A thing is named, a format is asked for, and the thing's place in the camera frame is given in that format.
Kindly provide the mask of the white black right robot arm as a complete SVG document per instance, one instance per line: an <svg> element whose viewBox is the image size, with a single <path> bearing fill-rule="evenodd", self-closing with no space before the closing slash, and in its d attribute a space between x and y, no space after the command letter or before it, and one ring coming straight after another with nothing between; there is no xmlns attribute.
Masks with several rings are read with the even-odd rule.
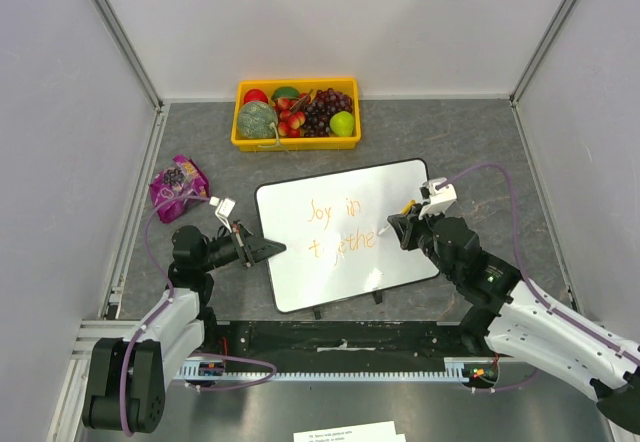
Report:
<svg viewBox="0 0 640 442"><path fill-rule="evenodd" d="M564 306L513 265L485 251L457 217L407 214L387 221L402 249L420 250L470 303L458 343L524 361L583 393L609 421L639 431L639 345Z"/></svg>

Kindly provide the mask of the white marker pen orange tip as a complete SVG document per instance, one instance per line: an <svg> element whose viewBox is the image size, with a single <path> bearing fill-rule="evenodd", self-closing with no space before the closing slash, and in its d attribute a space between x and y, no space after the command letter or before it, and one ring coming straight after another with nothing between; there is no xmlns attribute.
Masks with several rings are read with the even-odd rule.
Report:
<svg viewBox="0 0 640 442"><path fill-rule="evenodd" d="M398 214L393 214L389 216L387 218L387 222L385 223L385 225L377 232L377 235L382 236L387 231L389 231L392 228L392 222L399 217L406 216L415 204L416 204L416 200L411 199Z"/></svg>

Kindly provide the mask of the white whiteboard black frame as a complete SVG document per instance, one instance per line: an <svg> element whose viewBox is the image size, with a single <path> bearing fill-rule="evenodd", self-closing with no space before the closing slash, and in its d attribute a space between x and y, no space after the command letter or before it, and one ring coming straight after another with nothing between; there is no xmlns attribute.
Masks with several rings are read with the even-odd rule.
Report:
<svg viewBox="0 0 640 442"><path fill-rule="evenodd" d="M268 261L282 313L432 279L435 265L401 249L387 218L420 198L424 160L408 159L263 184L255 202L264 238L285 245Z"/></svg>

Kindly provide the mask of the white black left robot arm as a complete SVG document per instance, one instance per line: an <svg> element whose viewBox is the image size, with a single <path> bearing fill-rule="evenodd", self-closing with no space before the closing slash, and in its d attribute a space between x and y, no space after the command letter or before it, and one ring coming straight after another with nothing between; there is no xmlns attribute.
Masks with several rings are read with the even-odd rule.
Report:
<svg viewBox="0 0 640 442"><path fill-rule="evenodd" d="M89 429L127 436L153 432L164 412L170 382L195 352L208 355L221 342L208 303L212 271L239 262L252 267L286 250L283 243L252 234L236 222L208 238L187 225L172 236L173 261L160 300L125 335L93 346L82 410Z"/></svg>

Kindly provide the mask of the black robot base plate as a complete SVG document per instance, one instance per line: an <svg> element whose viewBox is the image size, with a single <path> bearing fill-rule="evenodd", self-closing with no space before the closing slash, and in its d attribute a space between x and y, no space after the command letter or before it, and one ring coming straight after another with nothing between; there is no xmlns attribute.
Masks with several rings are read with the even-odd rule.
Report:
<svg viewBox="0 0 640 442"><path fill-rule="evenodd" d="M196 351L261 360L283 373L439 371L444 359L493 358L458 324L426 321L230 321Z"/></svg>

